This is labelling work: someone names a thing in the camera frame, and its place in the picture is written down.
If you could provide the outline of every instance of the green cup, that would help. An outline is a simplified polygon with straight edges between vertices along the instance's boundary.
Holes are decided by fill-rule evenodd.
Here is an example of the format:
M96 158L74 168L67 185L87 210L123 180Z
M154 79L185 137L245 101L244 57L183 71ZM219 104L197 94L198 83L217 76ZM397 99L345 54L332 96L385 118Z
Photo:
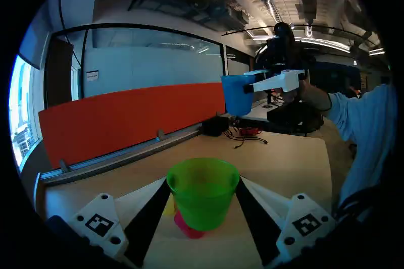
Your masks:
M224 222L239 180L235 166L208 157L187 159L172 166L167 175L182 218L198 231Z

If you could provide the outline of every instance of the glass wall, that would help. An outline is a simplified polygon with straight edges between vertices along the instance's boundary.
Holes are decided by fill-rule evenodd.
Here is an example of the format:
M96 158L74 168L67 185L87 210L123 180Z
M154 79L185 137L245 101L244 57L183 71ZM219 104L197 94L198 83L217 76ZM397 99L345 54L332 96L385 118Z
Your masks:
M40 71L17 56L10 86L10 136L18 166L40 138L35 124L33 79Z
M167 85L220 82L220 46L178 33L140 28L89 30L84 97Z

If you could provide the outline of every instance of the person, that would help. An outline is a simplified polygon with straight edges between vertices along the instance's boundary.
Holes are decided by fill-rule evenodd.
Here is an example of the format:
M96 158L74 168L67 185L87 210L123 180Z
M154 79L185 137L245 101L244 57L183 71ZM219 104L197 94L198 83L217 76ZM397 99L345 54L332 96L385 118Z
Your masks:
M285 102L297 96L314 106L338 128L343 140L357 144L357 153L342 186L339 205L354 193L378 184L383 163L394 147L397 96L392 85L380 85L362 98L326 93L300 81L299 88L283 93Z

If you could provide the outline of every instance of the plastic cup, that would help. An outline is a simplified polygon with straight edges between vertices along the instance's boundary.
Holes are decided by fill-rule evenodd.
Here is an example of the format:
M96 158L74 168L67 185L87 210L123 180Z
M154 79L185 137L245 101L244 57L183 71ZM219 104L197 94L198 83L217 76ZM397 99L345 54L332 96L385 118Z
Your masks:
M255 76L222 76L227 112L234 116L244 116L251 111L253 93L244 93L243 86L252 84Z
M240 175L217 158L192 158L170 168L167 183L186 224L198 231L220 226L226 218Z

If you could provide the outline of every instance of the window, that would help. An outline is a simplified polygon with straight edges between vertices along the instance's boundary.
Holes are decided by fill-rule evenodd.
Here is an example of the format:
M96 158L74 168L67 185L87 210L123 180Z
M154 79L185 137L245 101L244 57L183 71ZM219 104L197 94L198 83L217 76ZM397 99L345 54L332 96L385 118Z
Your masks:
M40 71L17 56L10 86L10 136L18 166L30 148L39 139L33 108L33 79Z

